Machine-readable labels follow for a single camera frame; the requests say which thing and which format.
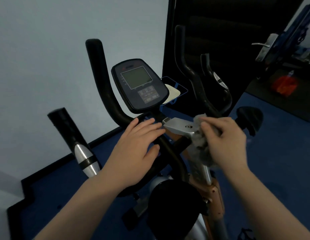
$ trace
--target doormat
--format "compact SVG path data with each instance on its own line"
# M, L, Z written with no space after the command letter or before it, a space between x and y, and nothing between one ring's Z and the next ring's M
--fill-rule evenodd
M310 122L310 74L309 77L299 77L296 90L289 96L284 97L271 90L272 83L281 76L288 75L288 70L277 70L267 81L253 80L246 89L246 92L272 104L292 115L295 115L305 121Z

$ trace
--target black door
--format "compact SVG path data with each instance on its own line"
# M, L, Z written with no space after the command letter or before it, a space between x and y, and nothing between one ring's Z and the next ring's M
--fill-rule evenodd
M186 26L185 59L202 75L200 55L210 53L211 67L228 85L233 106L241 97L262 62L256 62L261 46L272 33L281 34L303 0L170 0L166 31L163 76L169 76L189 89L173 109L190 116L201 112L188 79L174 60L174 28ZM220 96L203 84L217 109Z

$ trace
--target black baseboard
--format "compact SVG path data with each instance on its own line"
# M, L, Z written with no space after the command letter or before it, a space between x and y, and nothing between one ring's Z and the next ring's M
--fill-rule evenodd
M122 130L123 129L121 127L118 127L106 133L105 135L97 138L96 140L89 143L90 148L96 147L97 145L103 143L104 141L113 137L117 133L120 133ZM70 153L67 156L48 165L47 167L39 170L38 172L30 175L29 177L26 177L23 180L21 180L21 185L23 188L25 198L7 209L7 217L8 217L9 230L11 234L11 240L17 240L17 239L23 240L24 239L22 226L21 226L20 213L25 207L32 204L35 200L34 193L30 186L34 182L52 173L56 169L60 168L61 166L67 164L68 162L72 160L75 160L75 157L73 156L73 154Z

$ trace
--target floor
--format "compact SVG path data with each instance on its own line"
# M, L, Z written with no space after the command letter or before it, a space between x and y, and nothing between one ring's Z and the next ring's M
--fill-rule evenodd
M249 167L283 204L310 230L310 123L267 104L256 97L244 94L236 108L254 106L264 113L264 122L256 137L248 137ZM164 108L169 117L191 119L176 111ZM103 165L120 134L93 149ZM163 171L167 174L169 167ZM225 203L225 221L231 239L237 239L242 227L249 227L243 208L223 173L217 171ZM35 182L32 185L35 202L21 213L25 240L31 240L72 197L85 181L75 161ZM140 196L146 195L144 187ZM121 216L135 205L133 197L117 198L109 208L92 239L152 239L145 219L136 229L126 230Z

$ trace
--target person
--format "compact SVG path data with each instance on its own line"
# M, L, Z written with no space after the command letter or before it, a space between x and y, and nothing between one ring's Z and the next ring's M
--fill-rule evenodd
M310 232L250 171L246 136L231 118L201 118L213 160L223 170L240 197L258 240L310 240ZM151 142L165 133L154 119L138 124L135 118L114 147L103 169L87 179L70 201L35 237L90 239L115 197L138 183L158 156L159 145ZM218 137L211 126L222 131Z

